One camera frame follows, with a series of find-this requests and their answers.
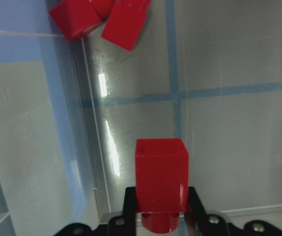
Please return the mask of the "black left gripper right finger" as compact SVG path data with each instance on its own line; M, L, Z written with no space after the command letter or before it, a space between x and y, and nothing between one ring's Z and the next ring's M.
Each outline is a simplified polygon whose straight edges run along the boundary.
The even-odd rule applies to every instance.
M252 220L243 228L218 212L207 212L194 187L189 187L184 221L188 236L282 236L282 230L263 220Z

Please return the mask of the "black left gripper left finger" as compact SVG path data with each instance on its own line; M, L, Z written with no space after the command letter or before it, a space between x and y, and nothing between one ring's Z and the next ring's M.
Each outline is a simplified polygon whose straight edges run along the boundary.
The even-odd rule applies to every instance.
M123 209L106 223L93 230L83 223L71 223L56 233L57 236L135 236L137 234L136 188L125 189Z

